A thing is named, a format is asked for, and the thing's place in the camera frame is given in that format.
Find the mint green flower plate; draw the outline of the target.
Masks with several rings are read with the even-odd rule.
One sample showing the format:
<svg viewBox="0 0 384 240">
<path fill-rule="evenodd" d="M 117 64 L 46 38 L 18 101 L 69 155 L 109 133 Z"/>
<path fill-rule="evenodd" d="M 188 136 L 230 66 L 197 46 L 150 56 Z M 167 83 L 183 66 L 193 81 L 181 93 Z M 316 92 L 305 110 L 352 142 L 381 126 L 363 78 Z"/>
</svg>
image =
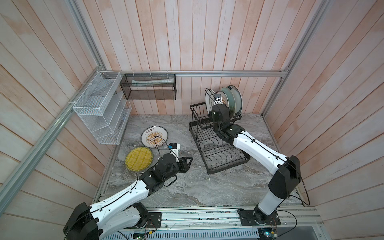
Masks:
<svg viewBox="0 0 384 240">
<path fill-rule="evenodd" d="M 226 96 L 226 104 L 229 107 L 231 117 L 233 118 L 235 115 L 235 105 L 236 105 L 234 96 L 228 87 L 223 87 L 220 89 L 220 91 L 223 92 L 224 95 Z"/>
</svg>

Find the orange sunburst plate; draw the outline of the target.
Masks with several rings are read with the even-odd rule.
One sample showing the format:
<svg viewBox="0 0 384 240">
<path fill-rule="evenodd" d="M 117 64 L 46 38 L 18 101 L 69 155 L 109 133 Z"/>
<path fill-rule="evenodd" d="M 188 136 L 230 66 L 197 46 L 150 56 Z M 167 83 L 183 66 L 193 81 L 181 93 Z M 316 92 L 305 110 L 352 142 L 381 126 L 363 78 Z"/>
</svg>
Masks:
<svg viewBox="0 0 384 240">
<path fill-rule="evenodd" d="M 215 104 L 216 104 L 216 105 L 224 104 L 224 102 L 223 102 L 223 96 L 222 96 L 221 91 L 218 91 L 218 92 L 215 93 L 215 95 L 214 95 L 214 99 L 215 99 Z"/>
<path fill-rule="evenodd" d="M 168 139 L 168 132 L 160 126 L 152 126 L 143 131 L 141 142 L 147 148 L 156 148 L 164 145 Z"/>
</svg>

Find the white plate green clover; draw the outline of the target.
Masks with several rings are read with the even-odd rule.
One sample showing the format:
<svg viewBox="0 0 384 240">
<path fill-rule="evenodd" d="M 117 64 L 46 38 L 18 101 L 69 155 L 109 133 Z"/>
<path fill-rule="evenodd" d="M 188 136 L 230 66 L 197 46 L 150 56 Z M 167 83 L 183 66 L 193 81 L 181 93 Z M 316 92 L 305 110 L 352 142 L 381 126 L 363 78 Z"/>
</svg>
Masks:
<svg viewBox="0 0 384 240">
<path fill-rule="evenodd" d="M 212 111 L 212 106 L 217 104 L 217 101 L 215 99 L 215 92 L 211 89 L 205 88 L 205 102 L 207 107 L 207 112 L 209 113 Z"/>
</svg>

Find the green rim white plate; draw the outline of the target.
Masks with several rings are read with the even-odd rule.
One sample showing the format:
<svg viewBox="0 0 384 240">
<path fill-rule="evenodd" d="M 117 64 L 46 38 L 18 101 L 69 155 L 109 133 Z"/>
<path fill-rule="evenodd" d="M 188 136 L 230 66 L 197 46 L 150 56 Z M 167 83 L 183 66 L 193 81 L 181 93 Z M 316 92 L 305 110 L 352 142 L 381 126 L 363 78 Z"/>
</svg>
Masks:
<svg viewBox="0 0 384 240">
<path fill-rule="evenodd" d="M 235 86 L 229 85 L 228 88 L 231 90 L 231 93 L 234 96 L 234 100 L 235 100 L 235 114 L 234 114 L 234 118 L 237 118 L 242 113 L 243 99 L 242 99 L 241 93 L 239 92 L 239 90 Z"/>
</svg>

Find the yellow round plate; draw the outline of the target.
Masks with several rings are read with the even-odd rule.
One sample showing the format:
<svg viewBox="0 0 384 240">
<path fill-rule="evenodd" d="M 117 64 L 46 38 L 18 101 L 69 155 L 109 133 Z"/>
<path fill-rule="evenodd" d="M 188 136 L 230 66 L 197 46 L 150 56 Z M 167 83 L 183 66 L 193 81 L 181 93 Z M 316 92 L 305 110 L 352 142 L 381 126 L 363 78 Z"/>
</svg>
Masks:
<svg viewBox="0 0 384 240">
<path fill-rule="evenodd" d="M 131 150 L 125 159 L 125 166 L 133 172 L 141 172 L 147 169 L 153 162 L 153 152 L 146 147 L 138 147 Z"/>
</svg>

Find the black two-tier dish rack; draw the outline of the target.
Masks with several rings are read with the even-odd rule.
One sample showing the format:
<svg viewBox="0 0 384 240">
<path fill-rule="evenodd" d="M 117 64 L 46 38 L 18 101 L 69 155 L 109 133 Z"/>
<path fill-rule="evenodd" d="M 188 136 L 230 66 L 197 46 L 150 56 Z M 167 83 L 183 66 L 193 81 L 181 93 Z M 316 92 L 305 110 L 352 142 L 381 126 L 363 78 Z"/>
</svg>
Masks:
<svg viewBox="0 0 384 240">
<path fill-rule="evenodd" d="M 190 105 L 189 130 L 209 175 L 247 163 L 251 157 L 217 137 L 205 103 Z"/>
</svg>

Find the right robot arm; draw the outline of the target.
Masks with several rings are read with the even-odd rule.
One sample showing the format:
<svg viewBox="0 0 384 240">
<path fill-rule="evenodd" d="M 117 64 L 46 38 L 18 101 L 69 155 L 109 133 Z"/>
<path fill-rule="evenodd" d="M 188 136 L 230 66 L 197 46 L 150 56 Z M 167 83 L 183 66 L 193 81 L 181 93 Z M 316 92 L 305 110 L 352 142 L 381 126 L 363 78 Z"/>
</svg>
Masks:
<svg viewBox="0 0 384 240">
<path fill-rule="evenodd" d="M 224 104 L 212 106 L 210 118 L 213 130 L 221 140 L 257 160 L 273 175 L 268 192 L 253 210 L 254 222 L 266 225 L 270 216 L 301 182 L 299 159 L 272 150 L 252 137 L 243 127 L 234 124 L 230 109 Z"/>
</svg>

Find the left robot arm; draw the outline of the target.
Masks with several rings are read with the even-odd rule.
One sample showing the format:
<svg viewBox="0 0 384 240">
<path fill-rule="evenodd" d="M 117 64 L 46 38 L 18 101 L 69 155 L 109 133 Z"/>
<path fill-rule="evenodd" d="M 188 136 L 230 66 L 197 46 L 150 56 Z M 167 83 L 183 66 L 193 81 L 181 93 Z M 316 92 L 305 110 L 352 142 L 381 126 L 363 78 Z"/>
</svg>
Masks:
<svg viewBox="0 0 384 240">
<path fill-rule="evenodd" d="M 64 238 L 101 240 L 127 227 L 144 226 L 148 211 L 141 201 L 164 187 L 167 180 L 176 180 L 178 173 L 186 173 L 192 161 L 192 157 L 165 154 L 122 191 L 90 206 L 79 204 L 63 229 Z"/>
</svg>

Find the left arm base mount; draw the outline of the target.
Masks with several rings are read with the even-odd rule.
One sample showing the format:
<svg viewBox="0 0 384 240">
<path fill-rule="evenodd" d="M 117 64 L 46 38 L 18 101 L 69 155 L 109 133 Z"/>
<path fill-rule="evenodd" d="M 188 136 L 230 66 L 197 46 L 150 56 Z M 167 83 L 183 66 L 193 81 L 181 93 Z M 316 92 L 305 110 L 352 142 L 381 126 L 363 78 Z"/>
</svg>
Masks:
<svg viewBox="0 0 384 240">
<path fill-rule="evenodd" d="M 147 227 L 147 228 L 158 229 L 161 227 L 161 222 L 162 222 L 161 212 L 148 213 L 143 217 L 140 217 L 138 223 L 135 226 L 133 226 L 133 228 Z"/>
</svg>

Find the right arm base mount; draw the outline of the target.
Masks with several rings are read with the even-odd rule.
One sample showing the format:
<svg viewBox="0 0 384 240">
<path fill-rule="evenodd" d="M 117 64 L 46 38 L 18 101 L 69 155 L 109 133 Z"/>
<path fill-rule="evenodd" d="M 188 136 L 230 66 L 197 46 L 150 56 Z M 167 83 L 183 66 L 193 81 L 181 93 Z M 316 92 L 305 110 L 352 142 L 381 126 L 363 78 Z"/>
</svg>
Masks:
<svg viewBox="0 0 384 240">
<path fill-rule="evenodd" d="M 271 215 L 265 215 L 261 211 L 238 209 L 237 213 L 240 217 L 242 226 L 279 226 L 281 220 L 277 210 L 273 211 Z"/>
</svg>

